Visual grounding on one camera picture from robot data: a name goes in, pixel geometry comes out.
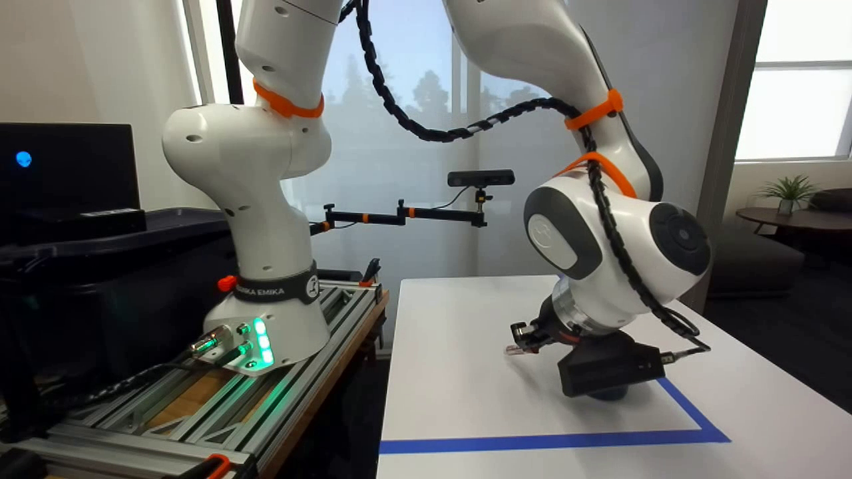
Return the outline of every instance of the black monitor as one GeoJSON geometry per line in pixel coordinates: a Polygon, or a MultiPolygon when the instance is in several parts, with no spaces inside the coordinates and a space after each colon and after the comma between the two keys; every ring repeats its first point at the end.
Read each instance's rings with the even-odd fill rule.
{"type": "Polygon", "coordinates": [[[130,126],[0,123],[0,246],[99,211],[139,211],[130,126]]]}

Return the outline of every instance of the white table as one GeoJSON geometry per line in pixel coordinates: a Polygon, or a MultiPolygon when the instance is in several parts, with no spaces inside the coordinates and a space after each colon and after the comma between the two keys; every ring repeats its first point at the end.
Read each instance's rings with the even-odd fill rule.
{"type": "MultiPolygon", "coordinates": [[[[852,415],[677,303],[710,343],[624,403],[568,400],[568,348],[506,356],[554,276],[408,280],[381,479],[849,479],[852,415]]],[[[686,348],[657,319],[626,328],[686,348]]]]}

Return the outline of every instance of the orange ring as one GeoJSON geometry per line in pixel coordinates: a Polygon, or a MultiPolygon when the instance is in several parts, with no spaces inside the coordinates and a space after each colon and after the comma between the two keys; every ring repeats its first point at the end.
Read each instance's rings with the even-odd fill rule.
{"type": "Polygon", "coordinates": [[[621,190],[626,198],[638,198],[629,176],[604,154],[598,151],[585,151],[584,157],[573,161],[568,167],[562,167],[557,176],[584,167],[585,163],[602,166],[602,171],[613,179],[613,183],[621,190]]]}
{"type": "Polygon", "coordinates": [[[606,91],[604,103],[585,109],[581,118],[568,118],[568,130],[588,127],[592,123],[598,123],[602,118],[621,115],[624,113],[624,95],[613,89],[606,91]]]}
{"type": "Polygon", "coordinates": [[[323,118],[323,109],[325,109],[325,98],[323,95],[319,95],[316,107],[303,109],[303,107],[288,102],[286,95],[263,89],[259,81],[256,81],[256,94],[268,103],[272,113],[278,113],[282,118],[323,118]]]}

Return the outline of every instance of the blue tape line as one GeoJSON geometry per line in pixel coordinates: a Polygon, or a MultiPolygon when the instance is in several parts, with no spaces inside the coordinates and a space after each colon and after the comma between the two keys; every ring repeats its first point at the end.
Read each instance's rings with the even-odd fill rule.
{"type": "Polygon", "coordinates": [[[544,436],[461,436],[461,440],[389,440],[381,455],[499,453],[499,449],[568,449],[568,447],[644,447],[729,443],[668,377],[668,396],[698,423],[693,431],[621,431],[621,433],[544,433],[544,436]]]}

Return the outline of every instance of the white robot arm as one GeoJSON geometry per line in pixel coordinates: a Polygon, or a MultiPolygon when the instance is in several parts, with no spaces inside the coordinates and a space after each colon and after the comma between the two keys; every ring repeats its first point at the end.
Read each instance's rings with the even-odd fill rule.
{"type": "Polygon", "coordinates": [[[710,259],[706,235],[693,215],[648,203],[662,195],[660,171],[634,138],[621,94],[606,83],[593,45],[564,2],[526,0],[520,9],[513,0],[445,0],[445,9],[476,66],[540,85],[577,109],[564,126],[592,151],[536,190],[524,207],[529,243],[573,280],[557,292],[570,310],[557,314],[585,332],[613,332],[650,311],[621,271],[584,163],[598,163],[606,174],[613,218],[650,292],[665,303],[690,291],[710,259]]]}
{"type": "Polygon", "coordinates": [[[327,340],[309,223],[279,180],[331,157],[319,89],[339,12],[340,0],[246,0],[238,54],[262,107],[180,109],[166,123],[168,163],[230,215],[238,247],[238,287],[195,348],[246,376],[300,363],[327,340]]]}

